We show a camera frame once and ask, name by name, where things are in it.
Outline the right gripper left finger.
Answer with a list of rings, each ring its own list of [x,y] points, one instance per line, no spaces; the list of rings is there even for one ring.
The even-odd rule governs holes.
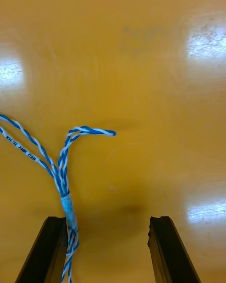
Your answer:
[[[44,221],[16,282],[61,282],[67,246],[66,218],[49,216]]]

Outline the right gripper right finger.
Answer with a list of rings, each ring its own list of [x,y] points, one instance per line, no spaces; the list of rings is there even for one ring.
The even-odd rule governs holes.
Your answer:
[[[168,216],[151,217],[148,247],[157,283],[199,283],[199,276]]]

